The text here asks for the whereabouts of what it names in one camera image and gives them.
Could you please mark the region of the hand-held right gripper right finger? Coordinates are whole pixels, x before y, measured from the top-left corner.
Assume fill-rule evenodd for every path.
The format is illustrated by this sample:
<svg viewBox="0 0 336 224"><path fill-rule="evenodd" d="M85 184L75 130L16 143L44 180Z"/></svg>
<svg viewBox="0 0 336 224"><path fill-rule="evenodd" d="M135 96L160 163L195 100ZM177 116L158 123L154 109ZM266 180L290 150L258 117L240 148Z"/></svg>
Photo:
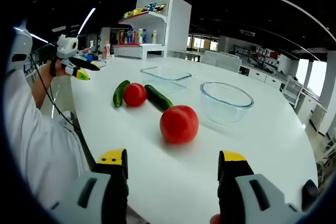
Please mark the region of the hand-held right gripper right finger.
<svg viewBox="0 0 336 224"><path fill-rule="evenodd" d="M297 223L303 212L285 203L284 193L255 174L241 154L222 150L218 158L220 223Z"/></svg>

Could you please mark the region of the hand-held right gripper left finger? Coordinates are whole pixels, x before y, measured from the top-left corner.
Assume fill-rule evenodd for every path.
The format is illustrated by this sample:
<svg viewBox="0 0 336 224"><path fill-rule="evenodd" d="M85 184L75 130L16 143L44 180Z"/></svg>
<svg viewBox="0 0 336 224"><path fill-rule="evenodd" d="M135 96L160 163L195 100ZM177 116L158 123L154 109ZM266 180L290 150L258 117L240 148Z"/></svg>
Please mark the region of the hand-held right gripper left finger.
<svg viewBox="0 0 336 224"><path fill-rule="evenodd" d="M108 151L68 187L51 214L58 223L126 223L127 180L127 150Z"/></svg>

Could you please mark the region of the person's left hand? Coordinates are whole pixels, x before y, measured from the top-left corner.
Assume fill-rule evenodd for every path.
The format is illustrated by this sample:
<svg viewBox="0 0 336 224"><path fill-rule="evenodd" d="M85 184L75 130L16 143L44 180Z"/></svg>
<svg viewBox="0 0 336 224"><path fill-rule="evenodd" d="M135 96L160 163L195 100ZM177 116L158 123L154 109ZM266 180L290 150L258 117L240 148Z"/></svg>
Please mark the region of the person's left hand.
<svg viewBox="0 0 336 224"><path fill-rule="evenodd" d="M52 77L69 75L62 67L61 60L58 58L53 58L50 62L50 74Z"/></svg>

